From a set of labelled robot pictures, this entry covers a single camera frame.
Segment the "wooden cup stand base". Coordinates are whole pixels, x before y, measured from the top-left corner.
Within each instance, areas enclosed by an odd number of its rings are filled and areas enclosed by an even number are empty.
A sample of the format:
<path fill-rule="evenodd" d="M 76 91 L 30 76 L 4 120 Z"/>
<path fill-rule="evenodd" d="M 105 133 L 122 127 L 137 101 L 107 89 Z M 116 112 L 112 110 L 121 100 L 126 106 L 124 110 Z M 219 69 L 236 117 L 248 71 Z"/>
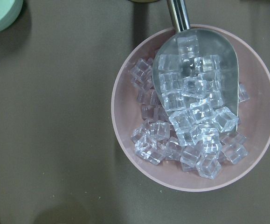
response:
<path fill-rule="evenodd" d="M 159 0 L 129 0 L 131 2 L 136 2 L 136 3 L 153 3 L 153 2 L 157 2 Z"/>

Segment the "clear ice cube bowl bottom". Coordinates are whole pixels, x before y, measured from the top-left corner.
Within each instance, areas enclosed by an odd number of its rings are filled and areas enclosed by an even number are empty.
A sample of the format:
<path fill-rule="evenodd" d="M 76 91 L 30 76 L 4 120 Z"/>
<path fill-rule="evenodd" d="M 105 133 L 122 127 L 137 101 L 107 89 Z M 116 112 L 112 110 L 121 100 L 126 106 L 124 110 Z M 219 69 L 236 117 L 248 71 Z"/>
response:
<path fill-rule="evenodd" d="M 202 154 L 195 165 L 199 176 L 208 179 L 215 179 L 222 166 L 215 154 Z"/>

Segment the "clear ice cube scoop lip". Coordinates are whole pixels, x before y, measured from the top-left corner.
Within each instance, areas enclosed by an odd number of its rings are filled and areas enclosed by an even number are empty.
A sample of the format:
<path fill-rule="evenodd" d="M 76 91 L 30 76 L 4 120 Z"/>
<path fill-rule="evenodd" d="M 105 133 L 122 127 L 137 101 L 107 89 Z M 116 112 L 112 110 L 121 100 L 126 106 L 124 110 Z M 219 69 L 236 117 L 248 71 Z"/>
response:
<path fill-rule="evenodd" d="M 219 132 L 229 132 L 236 127 L 239 118 L 228 107 L 219 108 L 215 113 L 214 125 Z"/>

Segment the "mint green bowl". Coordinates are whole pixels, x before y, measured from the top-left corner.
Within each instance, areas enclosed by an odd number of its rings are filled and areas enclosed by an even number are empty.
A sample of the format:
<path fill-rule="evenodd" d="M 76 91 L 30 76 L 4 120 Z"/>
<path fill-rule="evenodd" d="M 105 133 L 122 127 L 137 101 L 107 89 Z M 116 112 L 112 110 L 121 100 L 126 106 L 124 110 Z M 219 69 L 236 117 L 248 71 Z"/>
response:
<path fill-rule="evenodd" d="M 0 31 L 14 23 L 22 6 L 23 0 L 0 0 Z"/>

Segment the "metal ice scoop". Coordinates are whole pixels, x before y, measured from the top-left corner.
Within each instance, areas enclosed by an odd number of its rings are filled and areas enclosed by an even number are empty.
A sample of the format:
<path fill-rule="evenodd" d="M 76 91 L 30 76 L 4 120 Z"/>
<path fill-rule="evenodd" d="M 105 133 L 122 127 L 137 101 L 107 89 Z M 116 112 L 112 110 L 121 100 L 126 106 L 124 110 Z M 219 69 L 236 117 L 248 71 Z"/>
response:
<path fill-rule="evenodd" d="M 158 97 L 177 133 L 196 125 L 214 124 L 215 111 L 228 107 L 238 115 L 239 68 L 234 47 L 208 28 L 191 28 L 186 4 L 168 1 L 176 33 L 158 50 L 152 80 Z M 197 35 L 199 56 L 184 59 L 177 38 Z"/>

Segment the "clear ice cube bowl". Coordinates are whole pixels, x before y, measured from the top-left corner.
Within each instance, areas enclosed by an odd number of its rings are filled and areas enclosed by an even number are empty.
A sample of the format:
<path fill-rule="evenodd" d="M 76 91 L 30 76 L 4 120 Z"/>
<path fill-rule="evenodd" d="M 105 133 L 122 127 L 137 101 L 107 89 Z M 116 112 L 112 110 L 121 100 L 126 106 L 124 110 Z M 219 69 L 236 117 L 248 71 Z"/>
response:
<path fill-rule="evenodd" d="M 150 77 L 152 66 L 143 58 L 138 59 L 137 63 L 130 69 L 130 74 L 133 78 L 145 83 Z"/>
<path fill-rule="evenodd" d="M 195 165 L 199 176 L 208 179 L 215 179 L 222 166 L 215 154 L 202 154 Z"/>
<path fill-rule="evenodd" d="M 245 86 L 243 83 L 239 83 L 239 94 L 238 94 L 238 98 L 239 98 L 239 103 L 243 103 L 249 100 L 249 95 L 245 89 Z"/>

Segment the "clear ice cube bowl left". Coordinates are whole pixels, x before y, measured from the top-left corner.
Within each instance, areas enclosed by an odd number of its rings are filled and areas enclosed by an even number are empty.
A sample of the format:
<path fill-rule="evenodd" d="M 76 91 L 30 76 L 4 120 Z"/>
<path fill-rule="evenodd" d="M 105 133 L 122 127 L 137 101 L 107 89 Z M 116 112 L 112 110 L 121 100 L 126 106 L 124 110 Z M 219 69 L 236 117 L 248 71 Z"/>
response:
<path fill-rule="evenodd" d="M 133 78 L 145 83 L 150 77 L 152 66 L 143 58 L 138 59 L 137 63 L 130 69 L 130 74 Z"/>

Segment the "clear ice cube bowl right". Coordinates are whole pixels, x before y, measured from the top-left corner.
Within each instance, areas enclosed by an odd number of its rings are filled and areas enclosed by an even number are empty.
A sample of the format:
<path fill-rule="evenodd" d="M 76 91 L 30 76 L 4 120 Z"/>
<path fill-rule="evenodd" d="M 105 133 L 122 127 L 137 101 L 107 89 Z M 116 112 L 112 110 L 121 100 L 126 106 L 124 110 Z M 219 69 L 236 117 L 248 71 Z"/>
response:
<path fill-rule="evenodd" d="M 238 94 L 238 98 L 239 98 L 239 103 L 243 103 L 249 100 L 249 95 L 245 89 L 245 86 L 243 83 L 239 83 L 239 94 Z"/>

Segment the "clear ice cube upper scoop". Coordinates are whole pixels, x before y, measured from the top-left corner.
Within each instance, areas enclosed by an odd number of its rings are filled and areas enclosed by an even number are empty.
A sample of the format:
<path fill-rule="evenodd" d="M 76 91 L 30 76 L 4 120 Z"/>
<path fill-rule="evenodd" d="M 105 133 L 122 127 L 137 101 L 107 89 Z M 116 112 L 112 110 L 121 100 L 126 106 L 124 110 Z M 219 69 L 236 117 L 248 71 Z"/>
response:
<path fill-rule="evenodd" d="M 199 56 L 199 41 L 197 35 L 177 38 L 178 52 L 184 59 Z"/>

